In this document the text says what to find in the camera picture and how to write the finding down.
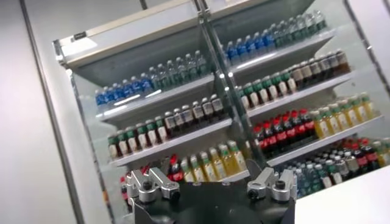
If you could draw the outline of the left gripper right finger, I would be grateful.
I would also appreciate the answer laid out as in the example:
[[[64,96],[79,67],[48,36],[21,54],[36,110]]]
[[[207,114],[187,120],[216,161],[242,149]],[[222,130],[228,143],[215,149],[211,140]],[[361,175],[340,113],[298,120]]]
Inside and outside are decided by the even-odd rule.
[[[297,200],[297,183],[294,172],[284,169],[280,177],[271,167],[264,168],[256,179],[247,184],[247,196],[250,200],[261,200],[269,194],[277,202]]]

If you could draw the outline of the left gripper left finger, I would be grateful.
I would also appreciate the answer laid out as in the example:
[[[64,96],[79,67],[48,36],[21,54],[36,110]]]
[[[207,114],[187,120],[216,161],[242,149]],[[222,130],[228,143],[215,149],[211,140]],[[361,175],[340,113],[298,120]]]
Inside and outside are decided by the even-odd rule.
[[[157,198],[157,192],[162,198],[177,201],[180,198],[180,185],[171,181],[158,167],[149,169],[147,175],[141,170],[133,170],[126,176],[127,196],[138,198],[142,203],[152,203]]]

